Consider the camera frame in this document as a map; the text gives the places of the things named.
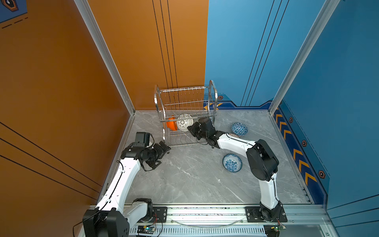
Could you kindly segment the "white brown patterned bowl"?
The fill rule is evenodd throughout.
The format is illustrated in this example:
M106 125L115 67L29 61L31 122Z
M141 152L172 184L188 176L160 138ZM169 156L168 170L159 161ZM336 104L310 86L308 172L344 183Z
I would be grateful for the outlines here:
M194 120L190 114L183 113L180 114L176 123L180 131L187 132L188 127L194 124Z

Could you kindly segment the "orange plastic bowl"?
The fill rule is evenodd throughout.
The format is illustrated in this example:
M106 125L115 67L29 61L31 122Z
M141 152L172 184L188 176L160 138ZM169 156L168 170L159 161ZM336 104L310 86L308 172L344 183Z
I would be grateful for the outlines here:
M176 118L174 116L171 116L168 118L166 125L171 131L177 131L178 130Z

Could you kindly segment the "blue white floral bowl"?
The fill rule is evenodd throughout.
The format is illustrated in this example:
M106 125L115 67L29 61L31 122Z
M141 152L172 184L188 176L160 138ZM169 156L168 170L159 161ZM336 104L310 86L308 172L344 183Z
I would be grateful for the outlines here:
M222 163L224 168L232 173L239 172L243 166L241 158L235 154L225 155Z

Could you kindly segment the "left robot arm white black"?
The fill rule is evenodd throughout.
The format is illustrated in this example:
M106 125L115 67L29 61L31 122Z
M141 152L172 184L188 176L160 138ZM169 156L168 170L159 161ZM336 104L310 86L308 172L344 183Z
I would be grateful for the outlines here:
M144 142L131 143L123 150L109 189L96 207L88 209L83 216L87 237L127 237L131 227L139 221L158 220L150 198L137 198L128 209L124 205L136 174L144 168L143 164L154 170L170 150L163 141L152 146Z

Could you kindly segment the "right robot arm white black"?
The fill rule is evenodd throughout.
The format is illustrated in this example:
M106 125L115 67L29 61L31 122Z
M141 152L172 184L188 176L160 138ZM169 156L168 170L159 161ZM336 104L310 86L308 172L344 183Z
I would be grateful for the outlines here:
M196 139L205 139L213 148L225 149L247 158L252 174L259 180L260 207L247 208L248 221L287 222L283 203L277 195L279 160L266 141L248 141L215 129L210 118L200 118L188 131Z

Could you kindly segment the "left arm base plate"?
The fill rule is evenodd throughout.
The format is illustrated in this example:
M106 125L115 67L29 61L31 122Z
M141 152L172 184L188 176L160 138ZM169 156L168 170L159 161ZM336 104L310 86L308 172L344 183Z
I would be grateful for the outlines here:
M167 220L167 211L168 208L166 206L153 206L152 215L144 217L138 221L138 223L166 223Z

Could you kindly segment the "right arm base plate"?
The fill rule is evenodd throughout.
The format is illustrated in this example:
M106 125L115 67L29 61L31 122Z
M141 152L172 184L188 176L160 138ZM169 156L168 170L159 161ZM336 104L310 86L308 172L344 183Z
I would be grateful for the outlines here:
M281 204L271 210L264 206L247 206L245 207L245 214L249 223L288 222L287 215Z

